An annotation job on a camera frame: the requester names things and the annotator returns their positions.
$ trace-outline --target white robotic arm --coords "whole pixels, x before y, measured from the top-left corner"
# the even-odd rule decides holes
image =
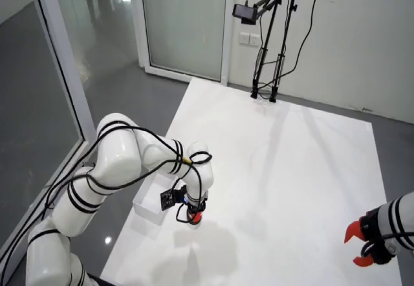
[[[374,263],[383,265],[404,249],[414,250],[414,192],[366,213],[351,223],[345,234],[345,243],[353,236],[367,243],[361,256],[354,258],[359,267]]]
[[[167,200],[163,204],[168,208],[186,203],[185,222],[195,224],[201,220],[208,189],[213,184],[211,155],[205,144],[196,142],[185,150],[179,141],[139,128],[118,113],[102,119],[98,138],[96,166],[76,172],[75,176],[81,178],[68,184],[52,215],[29,235],[27,286],[98,285],[85,273],[78,257],[70,253],[68,237],[78,236],[86,229],[108,195],[135,183],[142,166],[182,177],[186,184],[184,193],[180,193],[183,199],[177,202],[174,191],[168,190],[163,194]]]

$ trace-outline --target black tripod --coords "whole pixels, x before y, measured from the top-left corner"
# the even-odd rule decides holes
[[[247,25],[256,25],[256,21],[266,12],[273,9],[272,18],[270,19],[269,28],[267,30],[265,45],[260,48],[259,55],[256,60],[255,72],[253,75],[253,88],[252,88],[252,98],[257,98],[258,83],[263,69],[263,64],[265,63],[267,55],[267,47],[270,39],[270,33],[272,31],[274,18],[276,16],[276,9],[278,5],[282,4],[282,0],[260,0],[258,3],[255,3],[253,7],[248,6],[248,1],[245,5],[234,5],[233,16],[241,19],[242,24]]]
[[[278,95],[280,80],[283,76],[282,71],[283,71],[283,64],[285,62],[286,39],[287,39],[287,32],[288,32],[289,25],[290,25],[290,18],[292,17],[292,12],[298,9],[298,5],[295,5],[295,1],[296,0],[290,0],[289,12],[288,12],[288,16],[287,16],[286,24],[285,24],[285,33],[283,35],[282,48],[276,60],[276,66],[274,69],[274,75],[273,75],[273,80],[272,80],[272,83],[273,83],[272,94],[270,95],[270,98],[269,98],[269,101],[271,101],[272,103],[276,102],[276,95]]]

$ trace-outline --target glass door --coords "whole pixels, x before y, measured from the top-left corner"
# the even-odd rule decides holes
[[[146,72],[227,84],[234,0],[133,0]]]
[[[0,69],[0,272],[14,251],[7,281],[45,193],[96,132],[58,0],[1,0]]]

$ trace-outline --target gray floor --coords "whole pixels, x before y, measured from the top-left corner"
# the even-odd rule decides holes
[[[3,245],[81,136],[33,3],[0,25],[0,70]]]
[[[103,28],[99,24],[98,27],[91,25],[85,0],[60,0],[60,3],[61,6],[69,7],[64,15],[65,22],[71,41],[76,42],[72,43],[72,46],[81,78],[85,82],[85,92],[95,123],[107,113],[118,111],[131,117],[140,125],[165,135],[187,85],[149,76],[137,66],[134,58],[136,53],[131,49],[133,39],[130,36],[130,28],[119,24],[126,18],[130,22],[129,12],[125,5],[116,5],[117,8],[109,16],[109,21],[104,24],[105,28]],[[23,26],[28,20],[20,14],[16,17],[22,20]],[[23,80],[27,78],[27,75],[19,76]],[[21,93],[23,93],[24,89],[29,89],[30,86],[22,85],[21,88],[23,90]],[[387,199],[392,200],[414,190],[413,125],[288,96],[279,98],[371,122]],[[131,209],[131,201],[138,188],[139,184],[119,191],[108,198],[85,233],[72,240],[72,251],[79,255],[90,273],[100,275],[113,243]],[[110,245],[104,244],[107,236],[113,239]],[[399,263],[403,285],[412,285],[414,272],[411,267],[414,265],[414,260],[408,253],[403,253],[399,256]],[[25,261],[23,260],[9,285],[23,285],[24,278]]]

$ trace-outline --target light switch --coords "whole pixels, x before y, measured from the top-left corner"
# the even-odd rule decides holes
[[[248,45],[250,41],[250,34],[248,32],[241,32],[239,35],[239,42],[243,45]]]

